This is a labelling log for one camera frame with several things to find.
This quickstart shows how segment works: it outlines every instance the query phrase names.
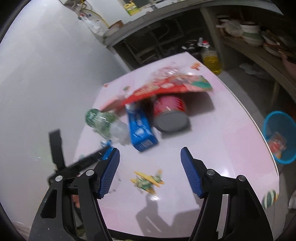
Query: blue trash bin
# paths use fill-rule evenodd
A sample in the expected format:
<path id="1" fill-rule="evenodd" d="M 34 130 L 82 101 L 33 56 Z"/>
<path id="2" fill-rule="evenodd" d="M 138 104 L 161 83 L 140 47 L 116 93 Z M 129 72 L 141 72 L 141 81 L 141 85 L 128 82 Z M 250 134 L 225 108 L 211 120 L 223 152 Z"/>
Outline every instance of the blue trash bin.
<path id="1" fill-rule="evenodd" d="M 268 141 L 275 132 L 280 133 L 287 140 L 287 148 L 280 159 L 275 156 L 274 159 L 281 164 L 292 163 L 296 159 L 296 123 L 287 113 L 273 111 L 266 116 L 262 133 Z"/>

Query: pink table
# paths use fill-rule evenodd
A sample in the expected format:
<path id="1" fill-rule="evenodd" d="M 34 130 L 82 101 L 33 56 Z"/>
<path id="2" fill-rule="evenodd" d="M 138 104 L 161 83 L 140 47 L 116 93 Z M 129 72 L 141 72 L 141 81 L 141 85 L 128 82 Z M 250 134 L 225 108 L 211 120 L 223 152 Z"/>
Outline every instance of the pink table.
<path id="1" fill-rule="evenodd" d="M 102 88 L 93 108 L 99 108 L 112 94 L 126 85 L 141 85 L 149 74 L 159 68 L 181 63 L 183 69 L 197 60 L 188 53 L 178 54 L 136 69 Z M 114 146 L 120 150 L 120 164 L 110 193 L 99 200 L 109 229 L 150 237 L 188 237 L 195 225 L 202 200 L 192 193 L 180 161 L 180 150 L 187 146 L 194 158 L 220 175 L 236 177 L 243 174 L 257 197 L 274 189 L 279 193 L 279 174 L 267 144 L 251 116 L 233 93 L 203 65 L 195 72 L 203 75 L 213 86 L 209 93 L 194 93 L 188 105 L 192 130 L 167 136 L 154 130 L 159 145 L 139 153 L 133 146 Z M 75 161 L 100 148 L 101 136 L 85 126 L 75 154 Z M 134 171 L 154 175 L 163 170 L 157 197 L 141 194 L 130 181 Z M 227 210 L 223 199 L 218 230 L 222 231 Z"/>

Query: yellow airplane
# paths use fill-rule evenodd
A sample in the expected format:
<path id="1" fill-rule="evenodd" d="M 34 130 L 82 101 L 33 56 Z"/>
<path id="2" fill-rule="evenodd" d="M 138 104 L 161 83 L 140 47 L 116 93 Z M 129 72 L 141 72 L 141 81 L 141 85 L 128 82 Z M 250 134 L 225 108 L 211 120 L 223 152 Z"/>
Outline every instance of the yellow airplane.
<path id="1" fill-rule="evenodd" d="M 160 184 L 164 184 L 164 182 L 161 180 L 161 175 L 163 173 L 162 170 L 158 170 L 155 176 L 148 176 L 142 172 L 134 172 L 134 173 L 140 176 L 140 177 L 136 176 L 136 179 L 131 179 L 131 181 L 135 184 L 135 187 L 143 189 L 151 193 L 152 195 L 156 195 L 153 185 L 160 188 Z"/>

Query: toothpaste box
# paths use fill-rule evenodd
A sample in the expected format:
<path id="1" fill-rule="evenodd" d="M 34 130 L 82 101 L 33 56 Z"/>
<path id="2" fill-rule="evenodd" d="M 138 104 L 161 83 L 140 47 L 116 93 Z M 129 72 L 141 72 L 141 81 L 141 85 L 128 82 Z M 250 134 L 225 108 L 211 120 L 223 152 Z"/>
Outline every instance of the toothpaste box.
<path id="1" fill-rule="evenodd" d="M 138 104 L 126 105 L 129 120 L 131 143 L 138 151 L 144 151 L 158 140 L 151 131 L 145 112 Z"/>

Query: silver screw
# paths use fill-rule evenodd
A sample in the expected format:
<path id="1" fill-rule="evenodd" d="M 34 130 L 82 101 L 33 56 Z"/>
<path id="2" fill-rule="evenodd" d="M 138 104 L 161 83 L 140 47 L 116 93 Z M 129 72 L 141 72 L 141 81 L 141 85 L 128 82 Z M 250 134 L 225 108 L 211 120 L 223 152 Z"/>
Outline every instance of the silver screw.
<path id="1" fill-rule="evenodd" d="M 215 171 L 213 169 L 209 169 L 207 170 L 207 174 L 209 174 L 210 176 L 213 176 L 215 174 Z"/>
<path id="2" fill-rule="evenodd" d="M 242 181 L 242 182 L 244 182 L 246 180 L 246 177 L 243 176 L 243 175 L 239 175 L 239 180 Z"/>
<path id="3" fill-rule="evenodd" d="M 94 174 L 94 170 L 88 170 L 88 171 L 86 171 L 86 175 L 87 176 L 91 176 L 93 174 Z"/>
<path id="4" fill-rule="evenodd" d="M 63 179 L 62 176 L 57 176 L 57 177 L 56 177 L 56 181 L 57 181 L 57 182 L 61 181 L 62 179 Z"/>

